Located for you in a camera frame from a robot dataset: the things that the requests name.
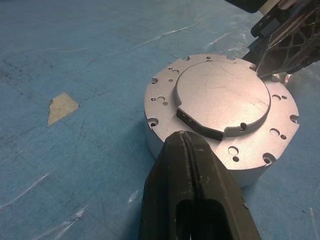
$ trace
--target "small hole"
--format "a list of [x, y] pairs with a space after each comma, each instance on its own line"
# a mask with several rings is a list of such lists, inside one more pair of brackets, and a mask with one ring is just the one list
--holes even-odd
[[240, 123], [240, 132], [243, 132], [246, 129], [247, 129], [247, 124], [245, 124], [244, 122]]
[[276, 129], [276, 128], [271, 128], [271, 129], [270, 129], [270, 133], [271, 133], [271, 135], [273, 135], [273, 136], [275, 136], [275, 137], [278, 137], [278, 136], [280, 135], [279, 130]]
[[279, 95], [274, 94], [274, 95], [272, 95], [272, 99], [276, 100], [276, 101], [280, 101], [281, 97]]
[[263, 160], [264, 160], [264, 162], [265, 162], [266, 164], [269, 164], [269, 163], [270, 163], [270, 160], [269, 160], [268, 158], [264, 158]]

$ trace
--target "silver metal surface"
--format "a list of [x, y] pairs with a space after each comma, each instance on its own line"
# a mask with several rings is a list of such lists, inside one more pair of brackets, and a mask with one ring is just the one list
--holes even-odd
[[241, 187], [255, 182], [288, 146], [299, 112], [285, 86], [262, 82], [253, 69], [242, 59], [200, 54], [153, 77], [144, 98], [153, 155], [170, 134], [196, 126], [223, 135], [222, 141], [205, 139]]

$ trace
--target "counterbored hole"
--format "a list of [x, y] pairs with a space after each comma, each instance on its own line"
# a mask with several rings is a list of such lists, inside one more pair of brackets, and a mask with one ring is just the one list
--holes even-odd
[[231, 155], [235, 156], [235, 155], [238, 155], [239, 150], [238, 150], [238, 148], [236, 148], [235, 146], [230, 146], [230, 147], [228, 148], [228, 152], [229, 152]]
[[274, 94], [274, 95], [272, 95], [272, 99], [276, 100], [276, 101], [280, 101], [281, 97], [279, 95]]
[[268, 152], [263, 154], [262, 158], [266, 164], [274, 163], [276, 161], [275, 156], [273, 156], [271, 153], [268, 153]]
[[279, 130], [276, 129], [276, 128], [271, 128], [271, 129], [270, 129], [270, 133], [271, 133], [271, 135], [273, 135], [273, 136], [275, 136], [275, 137], [278, 137], [278, 136], [280, 135]]
[[158, 79], [156, 77], [152, 78], [151, 84], [156, 84], [158, 82]]
[[291, 115], [290, 116], [290, 120], [293, 122], [293, 123], [298, 123], [298, 116], [296, 116], [296, 115]]
[[243, 132], [247, 129], [247, 124], [245, 124], [244, 122], [240, 123], [240, 132]]
[[158, 125], [159, 120], [155, 117], [149, 118], [148, 123], [150, 124], [151, 127], [155, 127]]
[[239, 162], [239, 158], [238, 158], [237, 156], [234, 156], [234, 157], [232, 158], [232, 160], [235, 161], [235, 162]]
[[159, 97], [156, 99], [156, 101], [157, 101], [158, 103], [163, 103], [165, 100], [166, 100], [166, 99], [165, 99], [165, 97], [163, 97], [163, 96], [159, 96]]

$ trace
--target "mounting hole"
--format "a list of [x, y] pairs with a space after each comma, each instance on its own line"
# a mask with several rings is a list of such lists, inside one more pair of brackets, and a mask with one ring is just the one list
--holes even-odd
[[157, 101], [158, 103], [163, 103], [165, 100], [166, 100], [166, 99], [165, 99], [165, 97], [163, 97], [163, 96], [159, 96], [159, 97], [156, 99], [156, 101]]
[[244, 122], [240, 123], [240, 132], [243, 132], [247, 129], [247, 124], [245, 124]]
[[236, 148], [235, 146], [230, 146], [230, 147], [228, 148], [228, 152], [229, 152], [231, 155], [235, 156], [235, 155], [238, 155], [239, 150], [238, 150], [238, 148]]
[[272, 99], [276, 100], [276, 101], [280, 101], [281, 97], [279, 95], [274, 94], [274, 95], [272, 95]]
[[279, 130], [276, 129], [276, 128], [271, 128], [271, 129], [270, 129], [270, 133], [271, 133], [271, 135], [273, 135], [273, 136], [275, 136], [275, 137], [278, 137], [278, 136], [280, 135]]
[[237, 156], [234, 156], [234, 157], [232, 158], [232, 160], [235, 161], [235, 162], [239, 162], [239, 158], [238, 158]]

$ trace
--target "cutout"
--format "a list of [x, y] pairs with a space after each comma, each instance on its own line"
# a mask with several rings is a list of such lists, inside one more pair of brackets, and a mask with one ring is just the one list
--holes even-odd
[[48, 126], [74, 112], [79, 104], [64, 92], [51, 100], [49, 108]]
[[275, 137], [278, 137], [280, 135], [279, 130], [276, 129], [276, 128], [271, 128], [270, 129], [270, 133], [271, 133], [272, 136], [275, 136]]
[[231, 155], [235, 156], [235, 155], [238, 155], [239, 150], [238, 150], [238, 148], [236, 148], [235, 146], [230, 146], [230, 147], [228, 148], [228, 152], [229, 152]]
[[311, 36], [312, 36], [312, 27], [311, 26], [303, 26], [300, 28], [300, 31], [307, 39], [311, 38]]
[[158, 82], [158, 78], [153, 77], [153, 78], [152, 78], [152, 81], [151, 81], [151, 84], [156, 84], [157, 82]]
[[294, 47], [290, 48], [290, 50], [288, 52], [288, 57], [292, 58], [299, 52], [300, 52], [300, 47], [299, 46], [294, 46]]
[[294, 45], [300, 45], [300, 44], [305, 43], [305, 40], [304, 40], [304, 38], [300, 35], [300, 33], [296, 33], [296, 34], [294, 35], [294, 37], [293, 37], [292, 43], [293, 43]]
[[316, 13], [312, 14], [308, 19], [305, 21], [306, 24], [314, 24], [316, 22]]
[[237, 156], [234, 156], [234, 157], [232, 158], [232, 160], [235, 161], [235, 162], [239, 162], [240, 159], [239, 159]]
[[280, 42], [279, 47], [280, 47], [280, 48], [289, 47], [290, 44], [291, 44], [291, 40], [292, 40], [292, 36], [291, 36], [291, 35], [288, 35], [286, 38], [284, 38], [284, 39], [282, 40], [282, 42]]

